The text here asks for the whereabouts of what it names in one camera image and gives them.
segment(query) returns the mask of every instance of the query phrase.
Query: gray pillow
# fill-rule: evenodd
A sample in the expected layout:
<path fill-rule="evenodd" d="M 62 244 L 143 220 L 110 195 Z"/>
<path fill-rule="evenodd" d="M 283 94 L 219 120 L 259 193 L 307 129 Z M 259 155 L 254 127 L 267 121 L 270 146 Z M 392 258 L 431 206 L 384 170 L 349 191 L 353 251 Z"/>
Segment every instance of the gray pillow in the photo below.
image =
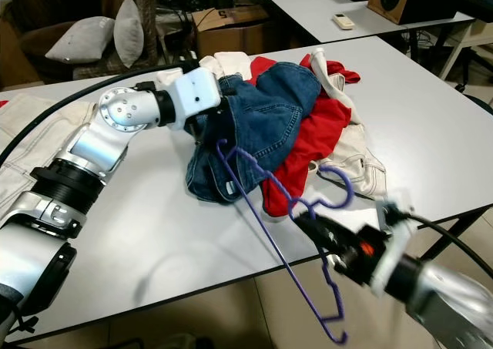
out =
<path fill-rule="evenodd" d="M 84 64 L 101 59 L 111 41 L 115 21 L 105 16 L 79 20 L 50 48 L 45 57 L 65 64 Z"/>
<path fill-rule="evenodd" d="M 144 49 L 144 31 L 139 10 L 133 0 L 125 0 L 115 20 L 115 47 L 122 63 L 127 68 L 140 57 Z"/>

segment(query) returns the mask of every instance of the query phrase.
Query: floor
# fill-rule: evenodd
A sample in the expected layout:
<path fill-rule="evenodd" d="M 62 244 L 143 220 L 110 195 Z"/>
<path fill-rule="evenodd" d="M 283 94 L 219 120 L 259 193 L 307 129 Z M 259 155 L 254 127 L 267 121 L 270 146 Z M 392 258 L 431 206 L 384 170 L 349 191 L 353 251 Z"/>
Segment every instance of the floor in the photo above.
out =
<path fill-rule="evenodd" d="M 460 73 L 460 68 L 452 69 L 448 77 L 451 86 L 460 82 Z M 490 75 L 480 66 L 473 65 L 466 93 L 490 102 L 493 98 L 493 85 L 488 82 Z M 489 210 L 461 238 L 493 264 L 490 241 L 493 240 L 493 210 Z M 437 239 L 432 230 L 422 230 L 412 241 L 409 253 L 420 255 Z M 436 261 L 466 273 L 493 291 L 493 281 L 457 247 L 447 248 Z M 333 298 L 320 273 L 320 262 L 302 264 L 295 267 L 295 271 L 316 305 L 323 312 L 334 311 Z M 347 347 L 438 347 L 433 337 L 406 315 L 401 304 L 389 297 L 379 300 L 367 288 L 359 287 L 347 278 L 334 275 L 334 279 L 342 291 L 347 318 L 342 324 L 334 324 L 331 328 L 336 335 L 342 330 L 349 334 Z M 146 348 L 154 348 L 169 335 L 182 332 L 210 337 L 219 349 L 337 347 L 327 339 L 285 271 L 35 341 L 25 344 L 25 347 L 93 349 L 141 337 Z"/>

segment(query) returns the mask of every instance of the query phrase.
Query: white desk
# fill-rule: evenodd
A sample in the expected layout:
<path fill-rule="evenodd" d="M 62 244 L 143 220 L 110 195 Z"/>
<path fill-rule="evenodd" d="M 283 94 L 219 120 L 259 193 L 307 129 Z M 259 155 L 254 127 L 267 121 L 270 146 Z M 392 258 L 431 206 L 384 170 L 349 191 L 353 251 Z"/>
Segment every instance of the white desk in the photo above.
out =
<path fill-rule="evenodd" d="M 367 7 L 367 2 L 351 0 L 271 0 L 318 42 L 336 42 L 389 32 L 428 27 L 445 23 L 466 22 L 472 18 L 460 12 L 453 19 L 397 25 Z M 332 16 L 342 12 L 356 25 L 344 31 L 332 21 Z"/>
<path fill-rule="evenodd" d="M 377 37 L 323 47 L 329 59 L 361 74 L 346 91 L 366 123 L 372 152 L 387 167 L 389 190 L 408 189 L 416 212 L 432 220 L 493 203 L 490 115 Z M 299 62 L 311 50 L 267 56 Z M 23 92 L 61 99 L 92 82 Z M 0 99 L 14 94 L 1 93 Z M 55 302 L 39 315 L 37 335 L 279 266 L 243 200 L 219 206 L 187 193 L 184 176 L 193 147 L 184 132 L 166 128 L 145 131 L 131 142 L 126 160 L 73 240 L 79 254 Z M 315 180 L 306 195 L 335 201 L 343 190 Z M 252 198 L 260 208 L 260 191 Z M 363 222 L 376 224 L 373 203 L 359 198 L 347 210 L 322 213 L 354 230 Z M 314 255 L 311 242 L 291 222 L 270 224 L 270 230 L 288 260 Z"/>

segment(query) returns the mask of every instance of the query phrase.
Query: purple clothes hanger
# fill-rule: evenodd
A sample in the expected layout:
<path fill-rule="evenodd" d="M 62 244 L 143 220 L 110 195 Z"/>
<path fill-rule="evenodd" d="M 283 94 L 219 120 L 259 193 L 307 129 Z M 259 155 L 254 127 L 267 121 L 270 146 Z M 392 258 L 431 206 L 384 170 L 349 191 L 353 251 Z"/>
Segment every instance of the purple clothes hanger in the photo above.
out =
<path fill-rule="evenodd" d="M 260 219 L 259 213 L 253 207 L 253 204 L 251 203 L 250 199 L 248 198 L 248 196 L 245 192 L 245 189 L 241 186 L 240 181 L 238 180 L 238 178 L 234 174 L 234 171 L 231 169 L 231 166 L 229 165 L 228 160 L 231 159 L 234 155 L 240 155 L 244 159 L 247 159 L 255 170 L 257 170 L 259 173 L 262 173 L 265 177 L 270 178 L 276 184 L 276 186 L 279 188 L 279 190 L 283 193 L 283 195 L 288 199 L 288 213 L 289 213 L 291 220 L 294 220 L 293 208 L 297 203 L 302 203 L 308 209 L 308 211 L 310 212 L 310 215 L 313 219 L 315 219 L 314 207 L 316 205 L 320 204 L 322 206 L 325 206 L 325 207 L 331 208 L 331 209 L 340 209 L 340 208 L 344 208 L 344 207 L 348 206 L 354 197 L 353 187 L 352 187 L 352 184 L 351 184 L 349 178 L 347 178 L 346 174 L 344 172 L 342 172 L 341 170 L 339 170 L 338 168 L 330 167 L 330 166 L 321 166 L 319 168 L 319 170 L 321 170 L 323 172 L 336 173 L 344 181 L 344 185 L 346 186 L 346 189 L 347 189 L 346 199 L 340 204 L 330 204 L 330 203 L 327 203 L 326 201 L 324 201 L 322 199 L 318 199 L 312 203 L 309 203 L 308 201 L 306 201 L 305 199 L 302 199 L 301 197 L 292 197 L 287 192 L 287 190 L 284 188 L 282 183 L 270 171 L 264 170 L 262 167 L 260 167 L 257 160 L 253 156 L 251 156 L 248 152 L 241 149 L 240 147 L 234 146 L 226 155 L 224 155 L 223 152 L 221 151 L 221 146 L 225 145 L 226 143 L 227 143 L 226 139 L 218 140 L 216 143 L 216 150 L 217 150 L 217 154 L 219 155 L 219 158 L 221 158 L 224 166 L 226 167 L 226 170 L 231 175 L 233 182 L 235 183 L 238 190 L 241 192 L 242 196 L 245 198 L 246 203 L 248 204 L 249 208 L 252 210 L 253 215 L 257 219 L 259 225 L 262 227 L 262 230 L 264 231 L 267 238 L 269 239 L 272 247 L 275 249 L 277 255 L 279 256 L 279 258 L 283 262 L 283 265 L 286 267 L 287 272 L 291 275 L 291 278 L 293 279 L 294 283 L 298 287 L 298 290 L 303 295 L 303 298 L 305 299 L 307 304 L 310 306 L 311 310 L 314 312 L 315 316 L 317 317 L 320 325 L 324 329 L 327 336 L 336 344 L 340 344 L 340 345 L 345 344 L 347 341 L 346 331 L 343 331 L 341 337 L 337 338 L 332 334 L 332 332 L 330 332 L 330 329 L 327 326 L 327 324 L 330 322 L 336 322 L 336 321 L 344 319 L 344 307 L 343 307 L 343 303 L 342 303 L 342 298 L 340 296 L 339 288 L 336 285 L 336 283 L 330 278 L 330 274 L 329 274 L 329 270 L 328 270 L 329 264 L 327 262 L 327 257 L 325 255 L 325 252 L 321 248 L 317 248 L 318 253 L 320 254 L 320 258 L 322 259 L 322 271 L 324 272 L 325 280 L 326 280 L 327 284 L 331 287 L 332 291 L 334 292 L 334 298 L 335 298 L 336 305 L 337 305 L 337 314 L 335 314 L 334 316 L 329 316 L 329 317 L 322 317 L 320 315 L 320 313 L 318 312 L 318 310 L 316 309 L 316 307 L 314 306 L 314 303 L 308 297 L 307 292 L 301 286 L 300 281 L 297 279 L 297 277 L 294 274 L 293 270 L 291 269 L 290 265 L 288 264 L 288 262 L 286 261 L 286 259 L 283 256 L 283 254 L 281 253 L 279 247 L 276 245 L 276 242 L 274 241 L 274 239 L 270 235 L 269 230 L 267 229 L 265 224 L 263 224 L 263 221 Z"/>

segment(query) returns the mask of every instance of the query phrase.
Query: denim jeans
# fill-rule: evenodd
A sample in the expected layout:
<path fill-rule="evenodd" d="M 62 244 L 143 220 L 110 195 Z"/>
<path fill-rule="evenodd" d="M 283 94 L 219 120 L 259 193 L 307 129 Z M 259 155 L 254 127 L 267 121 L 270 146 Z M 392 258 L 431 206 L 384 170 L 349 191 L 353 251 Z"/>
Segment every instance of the denim jeans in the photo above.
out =
<path fill-rule="evenodd" d="M 227 96 L 229 108 L 201 119 L 203 137 L 189 162 L 186 185 L 201 200 L 230 203 L 240 192 L 216 153 L 217 140 L 227 139 L 225 152 L 239 146 L 262 168 L 274 171 L 291 151 L 301 120 L 314 107 L 320 83 L 309 69 L 278 62 L 258 77 L 257 86 L 234 75 L 223 77 L 220 88 L 233 91 Z M 242 157 L 231 158 L 230 165 L 247 193 L 263 180 Z"/>

